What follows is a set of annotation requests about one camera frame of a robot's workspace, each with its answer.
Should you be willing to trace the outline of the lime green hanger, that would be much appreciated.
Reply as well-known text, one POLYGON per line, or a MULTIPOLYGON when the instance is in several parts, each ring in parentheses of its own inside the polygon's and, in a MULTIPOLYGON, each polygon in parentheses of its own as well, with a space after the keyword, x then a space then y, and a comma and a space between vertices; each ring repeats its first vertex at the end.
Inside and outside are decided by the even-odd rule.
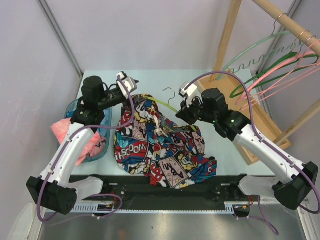
MULTIPOLYGON (((171 97, 171 98, 168 99, 167 103, 166 103, 166 102, 163 102, 163 101, 161 101, 161 100, 159 100, 159 99, 157 99, 157 98, 150 97, 150 96, 147 96, 147 95, 145 95, 143 98, 144 98, 144 99, 147 99, 147 100, 151 100, 151 101, 156 102, 156 103, 159 103, 159 104, 167 107, 168 109, 172 110, 174 113, 178 113, 178 110, 176 110, 173 106, 170 105, 170 100, 172 100, 172 99, 174 99, 174 98, 176 97, 176 92, 175 92, 171 87, 167 87, 167 88, 163 89, 162 91, 166 91, 166 90, 168 90, 168 89, 171 90, 174 95, 173 95, 173 97, 171 97)), ((157 129, 158 129, 158 127, 160 126, 160 124, 159 124, 159 123, 160 123, 160 120, 155 119, 154 121, 155 121, 155 124, 156 124, 157 129)), ((166 129, 166 131, 167 131, 168 133, 172 133, 172 132, 173 132, 173 130, 172 130, 170 127, 168 127, 168 126, 166 126, 166 125, 164 125, 164 124, 162 124, 162 127, 163 127, 164 129, 166 129)), ((197 129, 196 129, 193 125, 190 125, 190 127, 191 127, 191 129, 192 129, 194 132, 197 132, 197 129)))

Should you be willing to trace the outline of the comic print shorts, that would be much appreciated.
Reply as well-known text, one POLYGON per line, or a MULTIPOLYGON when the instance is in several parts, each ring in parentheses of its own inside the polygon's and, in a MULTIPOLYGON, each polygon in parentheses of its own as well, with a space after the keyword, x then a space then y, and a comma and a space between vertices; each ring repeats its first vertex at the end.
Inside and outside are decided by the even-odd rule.
POLYGON ((118 166, 131 175, 144 175, 152 186, 182 189, 217 174, 217 160, 205 154, 198 126, 179 126, 159 110, 151 95, 136 94, 134 111, 123 104, 113 139, 118 166))

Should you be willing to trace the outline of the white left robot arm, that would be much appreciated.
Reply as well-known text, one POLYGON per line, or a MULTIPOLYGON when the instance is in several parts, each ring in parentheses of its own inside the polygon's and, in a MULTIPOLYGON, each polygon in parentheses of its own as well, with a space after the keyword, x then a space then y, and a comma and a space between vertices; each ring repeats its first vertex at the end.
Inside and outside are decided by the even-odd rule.
POLYGON ((97 197, 105 200, 110 196, 111 188, 98 176, 69 182, 72 171, 85 146, 102 128, 104 111, 126 101, 133 102, 131 93, 138 86, 138 80, 127 76, 123 71, 116 75, 113 89, 105 86, 99 76, 90 76, 83 81, 82 96, 70 120, 65 138, 54 157, 38 177, 31 176, 26 187, 36 204, 36 213, 41 222, 41 209, 46 208, 55 213, 67 215, 78 201, 97 197))

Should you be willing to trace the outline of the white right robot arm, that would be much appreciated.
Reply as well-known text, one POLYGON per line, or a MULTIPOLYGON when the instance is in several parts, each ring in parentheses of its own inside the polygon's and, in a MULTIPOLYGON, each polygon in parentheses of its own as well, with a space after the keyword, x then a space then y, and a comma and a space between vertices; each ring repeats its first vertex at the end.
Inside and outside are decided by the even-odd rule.
POLYGON ((264 136, 254 122, 239 111, 230 110, 225 96, 210 88, 197 96, 194 84, 182 86, 184 98, 176 117, 193 125, 197 121, 212 124, 222 137, 253 153, 273 173, 273 177, 241 174, 230 188, 231 196, 242 201, 250 195, 275 198, 290 210, 296 210, 311 191, 320 196, 315 183, 319 168, 313 163, 289 156, 283 149, 264 136))

